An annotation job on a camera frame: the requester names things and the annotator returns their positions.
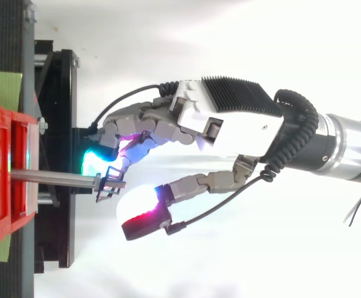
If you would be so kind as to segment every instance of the pink light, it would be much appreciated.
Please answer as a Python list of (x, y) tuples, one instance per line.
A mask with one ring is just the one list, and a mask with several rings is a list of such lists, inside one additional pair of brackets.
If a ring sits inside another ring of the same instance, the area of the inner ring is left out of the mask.
[(122, 137), (121, 142), (119, 143), (119, 155), (124, 156), (125, 151), (137, 143), (139, 138), (140, 134)]
[(141, 185), (127, 192), (117, 206), (117, 218), (122, 225), (129, 219), (153, 211), (158, 204), (153, 186)]

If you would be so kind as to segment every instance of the screw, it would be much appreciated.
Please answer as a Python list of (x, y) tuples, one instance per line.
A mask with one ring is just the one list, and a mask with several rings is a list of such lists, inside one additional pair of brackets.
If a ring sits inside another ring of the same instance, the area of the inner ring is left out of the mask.
[(41, 117), (38, 120), (38, 124), (39, 124), (39, 133), (41, 135), (43, 135), (45, 133), (45, 130), (47, 130), (49, 128), (49, 125), (48, 125), (48, 123), (46, 123), (46, 121), (43, 117)]
[(81, 67), (81, 60), (78, 57), (74, 57), (73, 64), (75, 68)]

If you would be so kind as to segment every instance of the white wall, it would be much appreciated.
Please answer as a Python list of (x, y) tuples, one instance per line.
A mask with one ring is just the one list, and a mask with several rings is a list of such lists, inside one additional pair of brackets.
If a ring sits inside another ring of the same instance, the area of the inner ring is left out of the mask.
[[(361, 0), (35, 4), (36, 37), (81, 58), (79, 126), (139, 86), (209, 75), (257, 81), (271, 96), (292, 89), (320, 112), (361, 119)], [(155, 150), (127, 173), (128, 191), (231, 167), (198, 154), (177, 144)], [(176, 235), (133, 242), (116, 222), (117, 198), (96, 205), (80, 196), (76, 261), (70, 269), (47, 264), (35, 296), (361, 297), (361, 208), (352, 228), (342, 223), (360, 196), (361, 184), (287, 169)], [(188, 219), (223, 198), (184, 202), (173, 216)]]

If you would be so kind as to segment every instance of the robotic hand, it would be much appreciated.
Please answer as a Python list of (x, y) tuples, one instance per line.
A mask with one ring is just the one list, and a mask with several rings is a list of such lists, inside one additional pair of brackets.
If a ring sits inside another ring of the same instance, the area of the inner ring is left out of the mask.
[[(103, 128), (89, 136), (108, 149), (109, 158), (119, 155), (122, 174), (166, 142), (196, 142), (201, 151), (212, 150), (221, 156), (236, 153), (238, 158), (232, 171), (196, 174), (156, 187), (154, 210), (122, 225), (128, 240), (160, 228), (169, 235), (175, 233), (222, 207), (253, 183), (272, 182), (286, 166), (361, 182), (361, 121), (320, 115), (293, 91), (279, 90), (273, 101), (259, 84), (240, 79), (204, 78), (138, 90), (155, 87), (160, 98), (109, 114)], [(130, 143), (119, 152), (121, 140)], [(258, 162), (266, 163), (265, 169), (246, 183)], [(192, 220), (172, 223), (169, 206), (206, 191), (234, 193)]]

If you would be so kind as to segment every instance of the red plastic bin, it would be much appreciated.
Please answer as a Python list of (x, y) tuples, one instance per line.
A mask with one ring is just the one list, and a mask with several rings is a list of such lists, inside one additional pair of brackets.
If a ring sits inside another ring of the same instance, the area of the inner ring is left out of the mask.
[(27, 140), (29, 142), (31, 135), (39, 137), (35, 119), (0, 107), (0, 241), (34, 216), (34, 212), (27, 212), (26, 183), (16, 181), (11, 186), (10, 178), (11, 163), (19, 168), (28, 166), (30, 150)]

